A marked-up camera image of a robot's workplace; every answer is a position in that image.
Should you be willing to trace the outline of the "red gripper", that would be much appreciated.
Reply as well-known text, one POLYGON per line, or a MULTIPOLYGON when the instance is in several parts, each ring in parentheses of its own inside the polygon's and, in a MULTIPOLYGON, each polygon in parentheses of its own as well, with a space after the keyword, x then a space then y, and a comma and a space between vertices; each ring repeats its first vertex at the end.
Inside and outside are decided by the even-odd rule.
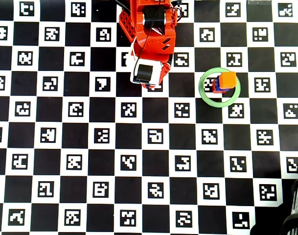
POLYGON ((176 31, 175 23, 165 23, 159 34, 150 23, 137 23, 131 45, 131 82, 159 85, 171 68, 176 31))

